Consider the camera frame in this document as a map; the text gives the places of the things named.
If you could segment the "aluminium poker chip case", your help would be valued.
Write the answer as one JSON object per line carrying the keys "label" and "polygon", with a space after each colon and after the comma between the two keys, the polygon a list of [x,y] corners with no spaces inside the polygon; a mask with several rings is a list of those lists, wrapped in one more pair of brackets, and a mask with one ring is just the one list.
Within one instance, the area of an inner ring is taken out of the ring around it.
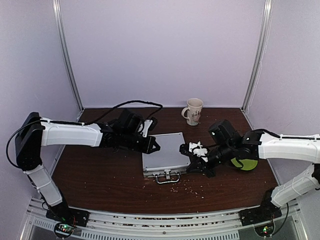
{"label": "aluminium poker chip case", "polygon": [[175,184],[191,163],[188,156],[180,153],[180,146],[185,143],[183,133],[157,134],[155,138],[160,150],[142,154],[143,177],[152,178],[159,185]]}

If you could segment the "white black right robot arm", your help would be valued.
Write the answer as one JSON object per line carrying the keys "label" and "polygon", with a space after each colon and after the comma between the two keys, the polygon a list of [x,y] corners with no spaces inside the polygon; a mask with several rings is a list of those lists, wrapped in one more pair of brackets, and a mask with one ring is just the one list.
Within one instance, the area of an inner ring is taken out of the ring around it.
{"label": "white black right robot arm", "polygon": [[215,176],[215,167],[235,159],[296,160],[309,166],[286,183],[264,193],[258,207],[239,212],[242,225],[270,221],[280,217],[280,209],[290,201],[320,188],[320,136],[283,135],[266,129],[254,129],[240,135],[228,120],[214,123],[208,129],[215,144],[212,149],[201,142],[181,144],[179,151],[191,158],[187,173],[200,172],[208,178]]}

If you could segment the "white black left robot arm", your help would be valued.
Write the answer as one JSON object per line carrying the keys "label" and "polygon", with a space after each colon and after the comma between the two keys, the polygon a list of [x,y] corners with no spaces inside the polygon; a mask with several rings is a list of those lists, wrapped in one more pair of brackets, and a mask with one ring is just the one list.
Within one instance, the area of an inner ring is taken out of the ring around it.
{"label": "white black left robot arm", "polygon": [[28,115],[23,125],[11,136],[15,140],[15,161],[9,163],[22,170],[44,198],[49,210],[61,222],[73,219],[62,192],[52,180],[41,159],[41,148],[53,145],[89,146],[93,148],[125,148],[152,154],[161,149],[154,136],[149,135],[158,121],[143,119],[124,109],[110,122],[67,122]]}

